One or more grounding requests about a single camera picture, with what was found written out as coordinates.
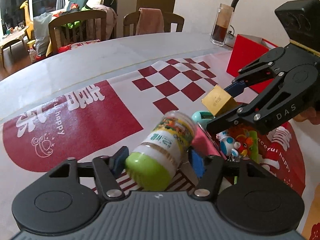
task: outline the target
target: dark liquid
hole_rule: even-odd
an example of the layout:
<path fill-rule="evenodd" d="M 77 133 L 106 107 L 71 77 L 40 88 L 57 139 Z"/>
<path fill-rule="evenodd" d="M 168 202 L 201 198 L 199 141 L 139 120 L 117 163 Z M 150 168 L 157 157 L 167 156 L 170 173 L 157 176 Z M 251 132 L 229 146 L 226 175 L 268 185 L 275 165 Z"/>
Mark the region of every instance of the dark liquid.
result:
<path fill-rule="evenodd" d="M 227 28 L 216 25 L 213 30 L 212 39 L 214 39 L 215 41 L 224 42 L 227 30 Z"/>

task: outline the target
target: wooden floor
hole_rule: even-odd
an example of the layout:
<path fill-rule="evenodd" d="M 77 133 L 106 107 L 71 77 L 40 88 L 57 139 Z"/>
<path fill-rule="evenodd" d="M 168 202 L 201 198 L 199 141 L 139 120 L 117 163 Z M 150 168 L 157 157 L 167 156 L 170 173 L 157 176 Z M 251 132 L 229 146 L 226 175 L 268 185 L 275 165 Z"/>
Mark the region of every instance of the wooden floor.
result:
<path fill-rule="evenodd" d="M 11 48 L 12 53 L 10 53 L 9 48 L 4 50 L 4 67 L 0 60 L 0 81 L 31 65 L 29 53 L 23 46 L 22 42 L 15 44 Z"/>

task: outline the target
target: glass jar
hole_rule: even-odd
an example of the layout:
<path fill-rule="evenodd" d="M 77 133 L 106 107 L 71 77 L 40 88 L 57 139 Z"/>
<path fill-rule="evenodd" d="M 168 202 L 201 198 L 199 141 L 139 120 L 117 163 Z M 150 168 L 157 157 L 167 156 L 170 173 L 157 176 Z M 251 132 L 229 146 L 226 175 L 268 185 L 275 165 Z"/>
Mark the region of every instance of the glass jar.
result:
<path fill-rule="evenodd" d="M 210 41 L 213 44 L 218 46 L 224 45 L 232 15 L 233 7 L 221 3 L 210 36 Z"/>
<path fill-rule="evenodd" d="M 145 190 L 163 191 L 191 144 L 196 124 L 187 115 L 167 112 L 161 122 L 125 160 L 127 174 Z"/>

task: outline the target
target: pink towel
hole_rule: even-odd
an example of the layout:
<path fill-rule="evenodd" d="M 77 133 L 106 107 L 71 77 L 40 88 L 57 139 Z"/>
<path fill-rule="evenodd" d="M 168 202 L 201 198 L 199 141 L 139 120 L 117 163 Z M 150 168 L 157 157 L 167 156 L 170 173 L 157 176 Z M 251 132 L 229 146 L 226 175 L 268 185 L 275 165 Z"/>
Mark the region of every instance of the pink towel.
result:
<path fill-rule="evenodd" d="M 199 126 L 197 126 L 196 136 L 194 137 L 191 145 L 195 151 L 202 156 L 218 155 L 221 156 L 212 142 L 207 138 Z"/>
<path fill-rule="evenodd" d="M 140 8 L 140 17 L 136 35 L 163 33 L 164 23 L 162 12 L 159 9 Z"/>

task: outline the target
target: wooden coffee table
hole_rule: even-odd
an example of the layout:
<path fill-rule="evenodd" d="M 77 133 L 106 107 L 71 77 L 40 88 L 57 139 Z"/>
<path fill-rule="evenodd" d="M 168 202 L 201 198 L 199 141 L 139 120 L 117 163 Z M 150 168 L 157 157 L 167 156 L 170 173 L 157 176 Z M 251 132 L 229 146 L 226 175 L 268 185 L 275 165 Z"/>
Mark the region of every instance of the wooden coffee table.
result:
<path fill-rule="evenodd" d="M 4 54 L 3 50 L 6 49 L 7 47 L 10 47 L 10 52 L 11 51 L 11 46 L 13 44 L 16 44 L 20 41 L 22 41 L 22 44 L 24 47 L 24 36 L 26 36 L 26 30 L 29 28 L 29 26 L 24 27 L 21 31 L 17 31 L 15 33 L 9 34 L 7 37 L 5 37 L 3 40 L 0 40 L 0 48 L 1 48 L 1 59 L 2 59 L 2 66 L 4 67 Z"/>

